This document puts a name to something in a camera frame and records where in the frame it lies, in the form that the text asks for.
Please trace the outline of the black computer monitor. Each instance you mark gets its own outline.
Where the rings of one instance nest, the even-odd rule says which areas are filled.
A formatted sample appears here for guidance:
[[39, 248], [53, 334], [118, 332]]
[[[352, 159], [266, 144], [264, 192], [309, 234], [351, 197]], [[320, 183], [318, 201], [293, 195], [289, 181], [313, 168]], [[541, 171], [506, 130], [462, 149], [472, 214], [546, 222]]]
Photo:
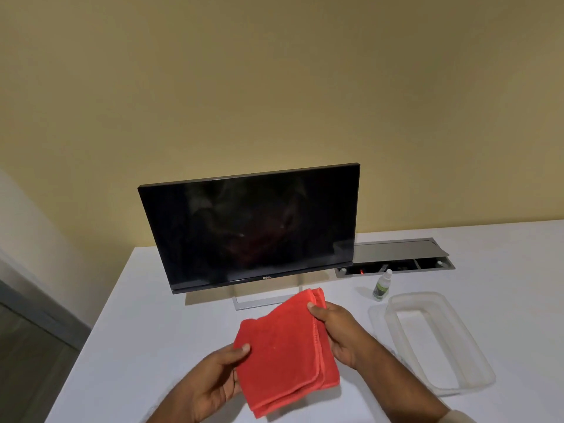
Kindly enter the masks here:
[[173, 294], [353, 262], [361, 165], [143, 184]]

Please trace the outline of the person's left hand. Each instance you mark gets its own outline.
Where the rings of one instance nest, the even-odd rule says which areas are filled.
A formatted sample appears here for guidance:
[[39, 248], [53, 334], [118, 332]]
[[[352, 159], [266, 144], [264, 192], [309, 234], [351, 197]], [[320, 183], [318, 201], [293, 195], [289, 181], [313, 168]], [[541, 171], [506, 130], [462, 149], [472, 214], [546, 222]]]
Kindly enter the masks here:
[[216, 364], [212, 360], [212, 353], [203, 358], [178, 384], [180, 389], [193, 392], [194, 413], [199, 423], [242, 392], [237, 366]]

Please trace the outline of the clear plastic container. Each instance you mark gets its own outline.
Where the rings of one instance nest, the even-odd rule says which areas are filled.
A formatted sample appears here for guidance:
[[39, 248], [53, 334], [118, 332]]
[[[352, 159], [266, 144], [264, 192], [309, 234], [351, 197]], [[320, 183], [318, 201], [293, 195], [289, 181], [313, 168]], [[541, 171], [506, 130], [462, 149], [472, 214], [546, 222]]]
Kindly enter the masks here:
[[397, 354], [437, 397], [481, 391], [496, 382], [475, 339], [440, 293], [392, 296], [384, 319]]

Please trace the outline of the silver monitor stand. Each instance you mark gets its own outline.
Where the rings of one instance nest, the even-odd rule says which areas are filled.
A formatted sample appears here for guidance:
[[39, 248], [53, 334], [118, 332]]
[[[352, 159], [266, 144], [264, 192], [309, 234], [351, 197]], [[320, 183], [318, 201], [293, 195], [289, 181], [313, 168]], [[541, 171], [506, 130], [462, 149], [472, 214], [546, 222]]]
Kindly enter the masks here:
[[234, 287], [234, 294], [231, 300], [236, 311], [243, 311], [251, 308], [282, 304], [301, 291], [303, 291], [302, 285], [281, 289], [242, 285]]

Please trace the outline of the red cloth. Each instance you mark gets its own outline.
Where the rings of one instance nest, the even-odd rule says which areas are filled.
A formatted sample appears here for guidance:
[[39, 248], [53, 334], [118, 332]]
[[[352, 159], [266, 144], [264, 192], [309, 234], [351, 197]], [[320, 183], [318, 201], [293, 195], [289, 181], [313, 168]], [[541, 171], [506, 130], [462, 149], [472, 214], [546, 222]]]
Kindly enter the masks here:
[[237, 364], [242, 393], [256, 419], [308, 394], [340, 385], [324, 323], [308, 310], [327, 308], [323, 289], [306, 289], [271, 313], [240, 324], [234, 348], [250, 352]]

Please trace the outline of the small white dropper bottle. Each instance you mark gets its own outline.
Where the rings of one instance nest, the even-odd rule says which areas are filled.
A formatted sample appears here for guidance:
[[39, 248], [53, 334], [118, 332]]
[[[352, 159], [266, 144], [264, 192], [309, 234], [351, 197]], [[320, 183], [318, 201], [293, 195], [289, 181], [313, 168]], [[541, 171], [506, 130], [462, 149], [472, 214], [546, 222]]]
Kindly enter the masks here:
[[392, 279], [392, 270], [385, 270], [378, 278], [377, 284], [372, 292], [374, 299], [382, 301], [389, 291]]

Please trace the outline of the person's right forearm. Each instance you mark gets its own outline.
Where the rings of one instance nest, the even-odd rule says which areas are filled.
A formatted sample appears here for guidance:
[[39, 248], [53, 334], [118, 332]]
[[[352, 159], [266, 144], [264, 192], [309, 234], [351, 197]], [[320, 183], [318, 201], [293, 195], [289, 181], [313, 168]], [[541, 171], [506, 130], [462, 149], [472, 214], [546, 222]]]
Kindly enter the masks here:
[[439, 423], [450, 409], [371, 335], [354, 367], [391, 423]]

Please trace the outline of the person's right hand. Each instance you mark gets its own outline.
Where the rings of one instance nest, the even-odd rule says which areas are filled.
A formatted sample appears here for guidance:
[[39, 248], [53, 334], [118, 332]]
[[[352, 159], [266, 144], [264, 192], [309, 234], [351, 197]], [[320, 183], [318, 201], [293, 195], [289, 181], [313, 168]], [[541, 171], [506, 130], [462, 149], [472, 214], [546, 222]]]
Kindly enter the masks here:
[[353, 315], [340, 305], [326, 302], [331, 307], [332, 317], [324, 326], [330, 338], [334, 357], [344, 365], [357, 370], [365, 361], [375, 339], [356, 321]]

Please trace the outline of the person's left forearm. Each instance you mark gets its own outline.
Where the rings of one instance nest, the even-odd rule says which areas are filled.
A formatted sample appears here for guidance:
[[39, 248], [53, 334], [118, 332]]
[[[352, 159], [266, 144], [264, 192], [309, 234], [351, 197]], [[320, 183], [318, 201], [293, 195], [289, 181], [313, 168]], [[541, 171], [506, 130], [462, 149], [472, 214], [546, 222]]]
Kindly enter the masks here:
[[145, 423], [199, 423], [194, 413], [193, 392], [173, 388]]

